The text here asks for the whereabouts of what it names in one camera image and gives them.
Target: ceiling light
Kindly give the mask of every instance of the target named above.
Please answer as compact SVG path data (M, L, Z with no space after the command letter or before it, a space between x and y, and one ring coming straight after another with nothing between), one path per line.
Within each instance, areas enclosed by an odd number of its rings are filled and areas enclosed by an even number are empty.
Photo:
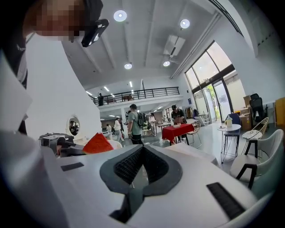
M97 34L97 36L94 38L94 42L97 41L99 39L99 33Z
M180 26L181 26L181 28L183 28L183 29L187 29L187 28L190 26L190 21L187 20L187 19L183 19L183 20L180 22Z
M165 62L163 63L163 65L164 65L164 66L169 66L169 65L170 65L170 62L169 62L169 61L165 61Z
M127 14L123 10L118 10L117 12L114 13L114 19L116 21L124 21L127 17Z
M125 68L126 69L131 69L132 68L132 64L131 63L126 63L125 64Z

